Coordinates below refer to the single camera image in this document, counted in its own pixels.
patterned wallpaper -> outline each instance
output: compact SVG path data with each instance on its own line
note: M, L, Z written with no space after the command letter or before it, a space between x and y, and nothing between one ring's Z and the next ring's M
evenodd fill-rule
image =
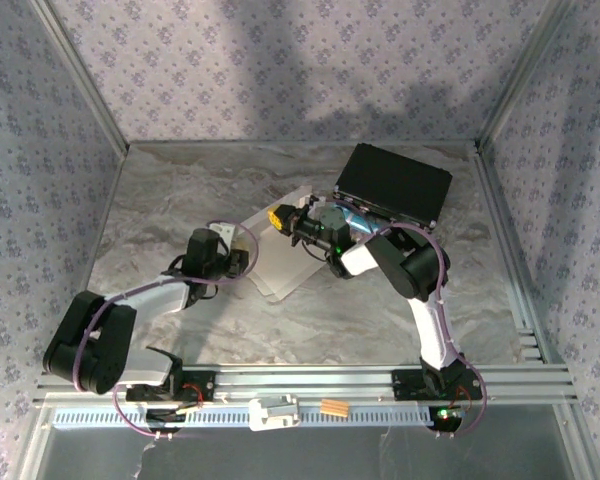
M0 1L0 478L117 162L27 2Z
M600 0L561 32L496 141L495 167L600 452Z
M127 141L475 138L529 0L55 0Z

gray marble floor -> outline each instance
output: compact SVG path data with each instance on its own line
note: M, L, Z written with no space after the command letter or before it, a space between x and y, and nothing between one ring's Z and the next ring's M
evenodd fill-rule
M328 193L352 149L133 146L89 289L109 293L152 280L209 219L244 220L300 185ZM434 233L452 262L446 308L461 348L481 364L520 361L472 164L440 149L389 149L453 174ZM417 363L420 349L406 301L382 274L344 281L326 267L279 303L243 280L136 330L135 345L164 348L186 363Z

yellow object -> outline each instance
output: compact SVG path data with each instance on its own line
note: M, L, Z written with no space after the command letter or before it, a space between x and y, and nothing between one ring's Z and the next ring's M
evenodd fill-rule
M340 400L322 399L320 404L320 413L325 415L333 415L334 417L349 417L349 404Z
M282 230L282 222L276 216L277 209L278 209L278 205L274 205L273 207L271 207L269 209L269 211L267 213L269 214L269 221L271 222L271 225L273 225L276 230Z

small wooden block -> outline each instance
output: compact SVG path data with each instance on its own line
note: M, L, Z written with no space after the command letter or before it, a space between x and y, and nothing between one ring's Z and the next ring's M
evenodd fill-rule
M333 415L334 417L349 417L349 404L340 400L322 399L320 404L320 413L325 415Z

black box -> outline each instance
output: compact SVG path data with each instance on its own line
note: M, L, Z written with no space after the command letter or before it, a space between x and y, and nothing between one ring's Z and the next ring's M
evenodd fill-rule
M360 143L334 187L334 196L394 221L433 228L451 174L411 158Z

